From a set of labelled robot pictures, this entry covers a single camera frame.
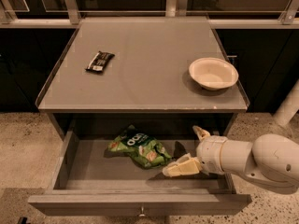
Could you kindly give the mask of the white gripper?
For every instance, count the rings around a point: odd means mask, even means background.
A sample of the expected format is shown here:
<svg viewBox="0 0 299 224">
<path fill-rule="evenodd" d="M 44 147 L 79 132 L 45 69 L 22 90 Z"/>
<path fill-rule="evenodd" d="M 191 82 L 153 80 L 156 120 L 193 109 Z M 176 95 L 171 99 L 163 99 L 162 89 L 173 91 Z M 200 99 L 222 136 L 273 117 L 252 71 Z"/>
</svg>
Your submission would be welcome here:
<svg viewBox="0 0 299 224">
<path fill-rule="evenodd" d="M 190 153 L 185 154 L 165 166 L 162 170 L 163 175 L 168 177 L 196 175 L 201 171 L 206 175 L 223 175 L 221 148 L 227 141 L 227 138 L 217 135 L 210 136 L 207 130 L 196 125 L 193 125 L 192 129 L 200 141 L 196 148 L 197 158 L 192 157 Z"/>
</svg>

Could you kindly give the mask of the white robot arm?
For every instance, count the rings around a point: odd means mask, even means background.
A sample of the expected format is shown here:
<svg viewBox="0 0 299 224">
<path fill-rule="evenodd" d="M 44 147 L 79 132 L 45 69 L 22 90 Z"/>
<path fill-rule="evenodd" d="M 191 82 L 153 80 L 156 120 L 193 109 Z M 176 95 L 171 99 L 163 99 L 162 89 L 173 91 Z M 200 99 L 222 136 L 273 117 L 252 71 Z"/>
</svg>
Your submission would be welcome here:
<svg viewBox="0 0 299 224">
<path fill-rule="evenodd" d="M 170 162 L 163 175 L 233 174 L 279 194 L 299 190 L 299 144 L 291 139 L 268 133 L 246 142 L 212 135 L 199 126 L 192 129 L 199 138 L 196 154 Z"/>
</svg>

